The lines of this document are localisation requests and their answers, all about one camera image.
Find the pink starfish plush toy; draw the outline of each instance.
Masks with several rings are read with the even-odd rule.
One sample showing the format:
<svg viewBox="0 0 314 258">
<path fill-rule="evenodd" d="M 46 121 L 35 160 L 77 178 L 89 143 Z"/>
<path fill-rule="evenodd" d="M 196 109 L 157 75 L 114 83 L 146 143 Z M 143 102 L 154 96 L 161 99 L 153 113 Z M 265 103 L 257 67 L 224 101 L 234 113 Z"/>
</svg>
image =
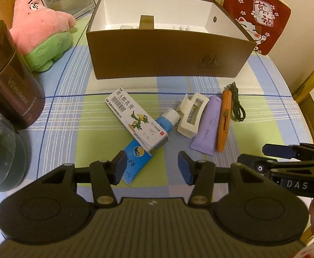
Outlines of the pink starfish plush toy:
<svg viewBox="0 0 314 258">
<path fill-rule="evenodd" d="M 76 19 L 46 8 L 41 0 L 16 0 L 10 33 L 31 71 L 46 71 L 72 43 Z"/>
</svg>

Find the brown thermos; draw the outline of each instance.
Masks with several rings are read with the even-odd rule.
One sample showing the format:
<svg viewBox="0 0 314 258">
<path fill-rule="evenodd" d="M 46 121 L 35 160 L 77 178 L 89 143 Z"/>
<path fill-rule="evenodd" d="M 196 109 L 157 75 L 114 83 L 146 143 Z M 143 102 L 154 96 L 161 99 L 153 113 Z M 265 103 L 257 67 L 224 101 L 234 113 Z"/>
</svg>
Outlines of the brown thermos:
<svg viewBox="0 0 314 258">
<path fill-rule="evenodd" d="M 45 94 L 0 20 L 0 113 L 16 129 L 24 129 L 40 116 Z"/>
</svg>

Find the barcode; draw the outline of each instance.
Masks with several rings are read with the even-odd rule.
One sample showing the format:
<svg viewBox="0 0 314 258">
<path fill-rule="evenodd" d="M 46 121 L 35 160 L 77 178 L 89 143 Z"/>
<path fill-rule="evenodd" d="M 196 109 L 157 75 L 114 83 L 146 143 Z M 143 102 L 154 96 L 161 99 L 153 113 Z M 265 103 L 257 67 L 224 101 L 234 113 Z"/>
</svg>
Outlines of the barcode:
<svg viewBox="0 0 314 258">
<path fill-rule="evenodd" d="M 112 101 L 114 102 L 114 104 L 116 104 L 116 106 L 119 108 L 119 110 L 121 112 L 125 111 L 126 108 L 124 107 L 124 105 L 119 101 L 118 98 L 116 98 L 115 96 L 112 98 Z"/>
</svg>

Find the purple tube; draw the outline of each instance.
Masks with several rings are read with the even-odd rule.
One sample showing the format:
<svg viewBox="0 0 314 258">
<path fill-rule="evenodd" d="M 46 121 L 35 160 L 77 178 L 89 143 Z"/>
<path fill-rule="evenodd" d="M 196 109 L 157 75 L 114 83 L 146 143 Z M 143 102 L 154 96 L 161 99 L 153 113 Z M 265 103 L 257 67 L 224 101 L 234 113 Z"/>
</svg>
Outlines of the purple tube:
<svg viewBox="0 0 314 258">
<path fill-rule="evenodd" d="M 214 155 L 220 108 L 221 99 L 217 96 L 211 96 L 201 116 L 198 134 L 194 137 L 190 148 L 209 155 Z"/>
</svg>

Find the tablecloth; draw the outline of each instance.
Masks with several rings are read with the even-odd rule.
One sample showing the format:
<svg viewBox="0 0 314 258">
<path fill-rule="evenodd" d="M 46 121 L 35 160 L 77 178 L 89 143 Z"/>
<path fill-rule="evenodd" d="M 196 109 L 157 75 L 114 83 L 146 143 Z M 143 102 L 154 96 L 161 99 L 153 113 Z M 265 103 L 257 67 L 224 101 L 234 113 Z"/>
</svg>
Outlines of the tablecloth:
<svg viewBox="0 0 314 258">
<path fill-rule="evenodd" d="M 96 80 L 85 34 L 88 22 L 89 17 L 77 21 L 72 47 L 50 70 L 37 76 L 46 104 L 39 119 L 20 131 L 29 153 L 29 169 L 16 189 L 0 193 L 0 202 L 63 163 L 88 166 L 96 160 L 111 160 L 125 148 L 132 136 L 104 102 L 118 87 L 157 118 L 168 108 L 175 109 L 185 94 L 220 95 L 227 84 L 235 81 L 246 111 L 243 122 L 231 121 L 225 150 L 214 156 L 190 149 L 191 139 L 180 135 L 176 125 L 167 144 L 131 186 L 121 181 L 113 187 L 118 201 L 123 196 L 180 196 L 187 201 L 192 187 L 185 184 L 177 167 L 180 150 L 194 160 L 207 159 L 217 166 L 229 167 L 241 153 L 262 155 L 265 143 L 312 142 L 298 105 L 268 56 L 253 52 L 234 79 L 194 76 Z M 227 192 L 226 184 L 215 184 L 214 200 Z M 89 185 L 78 186 L 77 193 L 93 201 Z"/>
</svg>

